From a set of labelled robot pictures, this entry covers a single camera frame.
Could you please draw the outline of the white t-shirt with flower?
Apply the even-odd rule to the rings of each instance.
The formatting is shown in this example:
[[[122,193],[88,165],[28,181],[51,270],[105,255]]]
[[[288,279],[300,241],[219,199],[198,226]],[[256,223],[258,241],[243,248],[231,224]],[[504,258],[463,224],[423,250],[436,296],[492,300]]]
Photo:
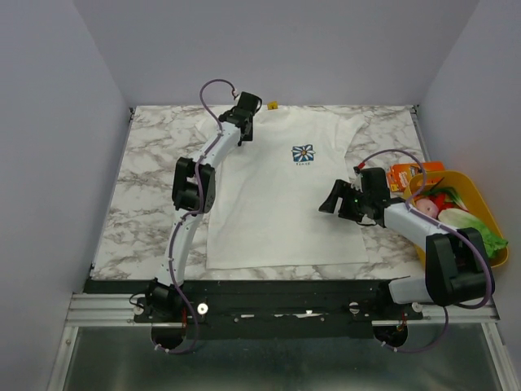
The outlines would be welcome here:
[[[216,171],[208,268],[366,263],[360,227],[318,210],[335,180],[349,179],[345,156],[366,125],[362,114],[295,106],[259,112],[252,142]]]

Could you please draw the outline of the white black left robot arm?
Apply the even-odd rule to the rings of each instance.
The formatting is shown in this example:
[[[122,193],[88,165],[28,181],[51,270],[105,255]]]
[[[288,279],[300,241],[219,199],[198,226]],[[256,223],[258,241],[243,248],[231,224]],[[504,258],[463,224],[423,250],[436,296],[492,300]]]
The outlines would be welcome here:
[[[214,117],[216,133],[200,150],[177,160],[172,189],[175,214],[165,250],[166,261],[150,282],[146,294],[151,316],[170,322],[190,304],[182,295],[181,286],[195,233],[216,199],[217,167],[236,147],[252,141],[253,118],[261,105],[260,97],[240,93],[232,108]]]

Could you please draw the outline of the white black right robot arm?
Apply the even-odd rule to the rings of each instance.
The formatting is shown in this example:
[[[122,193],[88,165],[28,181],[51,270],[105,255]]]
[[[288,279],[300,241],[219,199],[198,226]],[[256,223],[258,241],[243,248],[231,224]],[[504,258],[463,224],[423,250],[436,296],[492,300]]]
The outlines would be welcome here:
[[[491,298],[495,283],[482,235],[475,228],[456,228],[420,212],[406,200],[391,197],[384,169],[356,169],[353,183],[337,179],[319,207],[322,213],[360,223],[369,218],[395,231],[425,253],[423,277],[394,279],[374,299],[376,313],[393,319],[405,304],[460,305]]]

